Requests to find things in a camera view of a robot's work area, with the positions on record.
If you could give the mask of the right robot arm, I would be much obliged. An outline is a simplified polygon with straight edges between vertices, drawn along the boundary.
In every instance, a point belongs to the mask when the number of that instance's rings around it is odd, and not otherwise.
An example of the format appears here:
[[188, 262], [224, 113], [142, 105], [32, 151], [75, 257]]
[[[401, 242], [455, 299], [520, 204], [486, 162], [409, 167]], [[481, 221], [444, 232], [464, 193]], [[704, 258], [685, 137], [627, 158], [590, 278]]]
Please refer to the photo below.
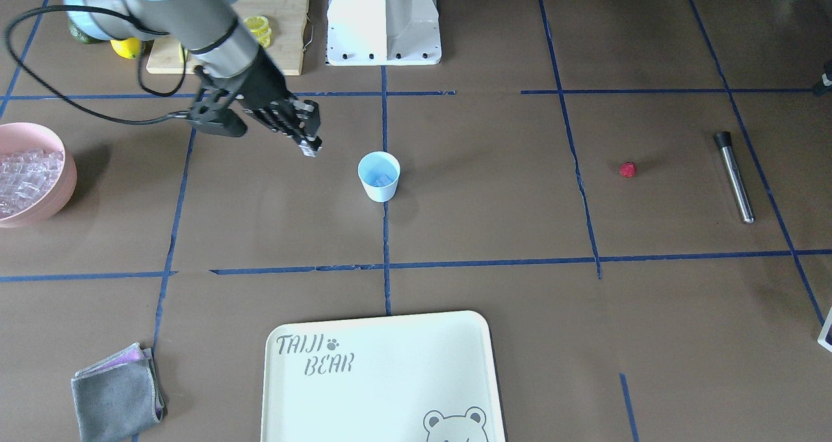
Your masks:
[[68, 103], [67, 96], [26, 66], [14, 50], [11, 36], [20, 22], [65, 12], [81, 31], [98, 40], [171, 36], [196, 60], [194, 72], [200, 88], [187, 110], [143, 120], [143, 125], [182, 119], [199, 132], [239, 138], [246, 134], [247, 126], [231, 109], [237, 102], [247, 116], [294, 140], [306, 157], [316, 157], [323, 145], [317, 103], [289, 91], [279, 66], [233, 10], [236, 1], [63, 0], [13, 18], [3, 31], [3, 43], [27, 75]]

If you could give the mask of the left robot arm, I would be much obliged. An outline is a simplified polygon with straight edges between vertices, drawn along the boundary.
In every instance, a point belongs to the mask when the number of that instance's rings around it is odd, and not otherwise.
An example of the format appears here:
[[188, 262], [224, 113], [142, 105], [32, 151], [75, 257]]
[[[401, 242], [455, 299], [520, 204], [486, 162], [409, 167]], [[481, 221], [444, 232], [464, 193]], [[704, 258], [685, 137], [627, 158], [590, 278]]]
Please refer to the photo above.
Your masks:
[[820, 80], [817, 81], [817, 83], [815, 83], [813, 88], [812, 88], [813, 93], [814, 93], [815, 96], [822, 96], [824, 94], [828, 94], [828, 93], [831, 92], [831, 89], [832, 89], [831, 77], [832, 77], [832, 62], [831, 62], [831, 60], [829, 60], [829, 62], [826, 62], [824, 64], [824, 72], [821, 75]]

